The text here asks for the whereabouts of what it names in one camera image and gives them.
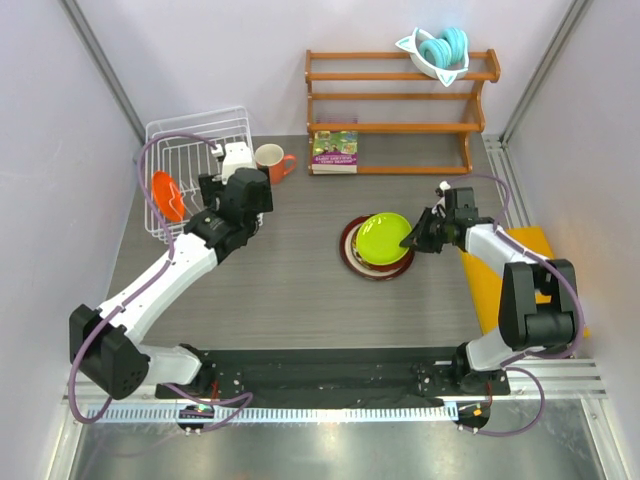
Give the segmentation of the red floral small plate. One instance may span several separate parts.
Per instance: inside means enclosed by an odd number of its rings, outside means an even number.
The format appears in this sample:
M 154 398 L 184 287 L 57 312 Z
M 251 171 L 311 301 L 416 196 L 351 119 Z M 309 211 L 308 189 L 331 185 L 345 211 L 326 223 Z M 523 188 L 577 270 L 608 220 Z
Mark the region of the red floral small plate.
M 366 261 L 358 252 L 357 247 L 356 247 L 356 237 L 353 236 L 352 240 L 351 240 L 351 252 L 352 254 L 355 256 L 356 261 L 362 265 L 365 268 L 368 268 L 369 270 L 372 271 L 376 271 L 376 272 L 391 272 L 394 270 L 398 270 L 401 269 L 407 265 L 410 265 L 414 259 L 414 253 L 411 251 L 408 251 L 407 253 L 405 253 L 403 255 L 402 258 L 400 258 L 398 261 L 389 264 L 389 265 L 375 265 L 372 264 L 368 261 Z

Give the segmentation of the green plate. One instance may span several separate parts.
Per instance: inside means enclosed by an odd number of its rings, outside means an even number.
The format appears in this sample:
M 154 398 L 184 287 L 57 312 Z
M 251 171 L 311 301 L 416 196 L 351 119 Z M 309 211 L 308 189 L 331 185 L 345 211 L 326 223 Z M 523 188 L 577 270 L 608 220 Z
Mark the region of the green plate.
M 412 227 L 402 215 L 381 212 L 368 217 L 355 234 L 355 250 L 367 264 L 387 267 L 404 259 L 409 248 L 401 245 Z

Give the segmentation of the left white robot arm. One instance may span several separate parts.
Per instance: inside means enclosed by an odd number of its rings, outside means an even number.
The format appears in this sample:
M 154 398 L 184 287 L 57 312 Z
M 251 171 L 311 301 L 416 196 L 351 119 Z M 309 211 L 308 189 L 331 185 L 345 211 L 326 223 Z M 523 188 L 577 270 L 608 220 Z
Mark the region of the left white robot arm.
M 227 181 L 201 176 L 204 210 L 194 215 L 167 251 L 119 295 L 69 318 L 70 360 L 108 396 L 121 400 L 142 385 L 172 383 L 190 398 L 213 385 L 202 353 L 143 343 L 161 314 L 195 281 L 245 246 L 273 209 L 268 171 L 239 168 Z

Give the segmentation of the large red cream plate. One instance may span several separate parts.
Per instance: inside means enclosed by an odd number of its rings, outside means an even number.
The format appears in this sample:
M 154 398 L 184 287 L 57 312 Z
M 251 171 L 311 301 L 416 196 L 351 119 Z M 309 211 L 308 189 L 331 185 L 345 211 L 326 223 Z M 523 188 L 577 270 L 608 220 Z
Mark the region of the large red cream plate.
M 341 236 L 340 236 L 340 240 L 339 240 L 339 244 L 338 244 L 338 251 L 339 251 L 339 256 L 342 260 L 342 262 L 344 263 L 344 265 L 353 273 L 355 273 L 356 275 L 368 279 L 368 280 L 372 280 L 372 281 L 389 281 L 392 279 L 395 279 L 401 275 L 403 275 L 412 265 L 412 263 L 410 265 L 407 265 L 401 269 L 398 270 L 394 270 L 391 272 L 376 272 L 376 271 L 372 271 L 369 270 L 368 268 L 363 267 L 362 265 L 360 265 L 356 259 L 355 256 L 352 254 L 351 252 L 351 240 L 353 236 L 357 236 L 357 233 L 360 229 L 360 227 L 370 218 L 372 217 L 372 214 L 367 214 L 367 215 L 362 215 L 359 217 L 356 217 L 355 219 L 353 219 L 351 222 L 349 222 L 345 228 L 343 229 Z

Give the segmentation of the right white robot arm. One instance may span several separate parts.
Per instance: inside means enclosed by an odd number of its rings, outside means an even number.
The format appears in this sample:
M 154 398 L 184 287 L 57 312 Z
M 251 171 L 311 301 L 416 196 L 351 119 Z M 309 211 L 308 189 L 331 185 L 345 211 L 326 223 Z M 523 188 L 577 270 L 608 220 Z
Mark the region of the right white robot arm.
M 584 334 L 573 264 L 548 259 L 515 240 L 493 218 L 482 217 L 472 188 L 443 182 L 437 195 L 438 202 L 424 209 L 400 245 L 420 253 L 439 253 L 452 245 L 502 279 L 497 326 L 461 344 L 452 358 L 455 389 L 475 394 L 525 356 L 571 356 Z

